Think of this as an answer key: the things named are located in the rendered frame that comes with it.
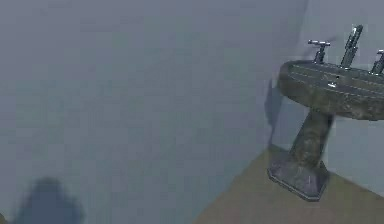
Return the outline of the chrome faucet spout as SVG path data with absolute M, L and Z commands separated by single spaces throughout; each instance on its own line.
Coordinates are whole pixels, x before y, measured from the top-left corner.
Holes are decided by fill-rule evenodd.
M 355 57 L 355 54 L 357 52 L 357 44 L 359 41 L 359 38 L 362 34 L 363 26 L 357 25 L 352 28 L 352 31 L 348 37 L 348 40 L 345 44 L 345 53 L 341 60 L 340 67 L 349 70 L 351 67 L 351 64 L 353 62 L 353 59 Z

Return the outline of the dark stone pedestal sink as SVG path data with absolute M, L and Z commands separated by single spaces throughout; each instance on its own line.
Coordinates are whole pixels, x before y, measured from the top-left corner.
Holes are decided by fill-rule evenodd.
M 284 63 L 277 87 L 309 109 L 289 150 L 270 160 L 269 178 L 306 201 L 318 201 L 329 180 L 322 161 L 334 118 L 384 120 L 384 70 L 380 75 L 311 60 Z

